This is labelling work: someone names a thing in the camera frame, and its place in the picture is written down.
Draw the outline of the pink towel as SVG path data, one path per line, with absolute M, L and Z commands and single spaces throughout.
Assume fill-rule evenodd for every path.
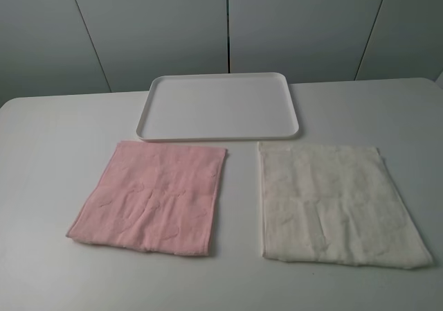
M 208 256 L 227 150 L 121 141 L 67 231 L 85 244 Z

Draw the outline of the cream white towel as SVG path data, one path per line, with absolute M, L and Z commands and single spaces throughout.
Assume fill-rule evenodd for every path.
M 257 156 L 264 258 L 400 269 L 433 264 L 378 149 L 263 141 Z

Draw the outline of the white plastic tray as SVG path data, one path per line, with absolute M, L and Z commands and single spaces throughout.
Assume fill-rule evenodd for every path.
M 280 73 L 167 75 L 154 79 L 136 127 L 142 141 L 291 139 L 300 130 Z

